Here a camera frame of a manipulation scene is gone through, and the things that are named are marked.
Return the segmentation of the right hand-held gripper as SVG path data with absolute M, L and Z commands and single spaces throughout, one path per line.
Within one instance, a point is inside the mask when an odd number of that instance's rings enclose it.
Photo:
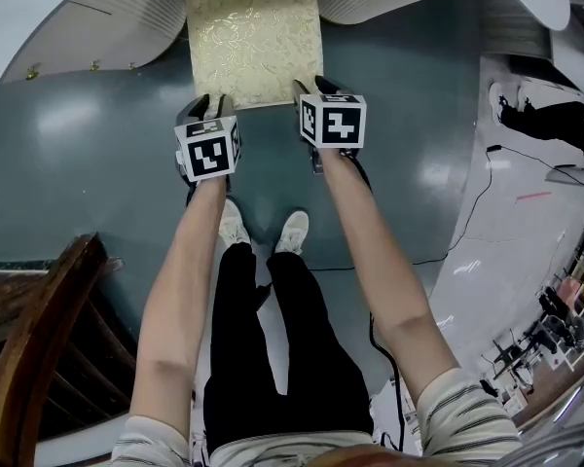
M 363 148 L 367 103 L 362 95 L 324 76 L 314 83 L 320 94 L 312 94 L 301 81 L 292 82 L 299 96 L 300 136 L 310 145 L 310 162 L 314 174 L 323 172 L 319 149 L 337 149 L 345 156 L 355 156 Z

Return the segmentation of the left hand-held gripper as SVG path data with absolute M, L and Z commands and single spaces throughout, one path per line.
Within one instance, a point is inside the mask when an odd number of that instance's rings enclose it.
M 191 184 L 236 171 L 241 138 L 232 98 L 219 98 L 213 118 L 206 116 L 209 95 L 195 98 L 176 117 L 176 162 Z

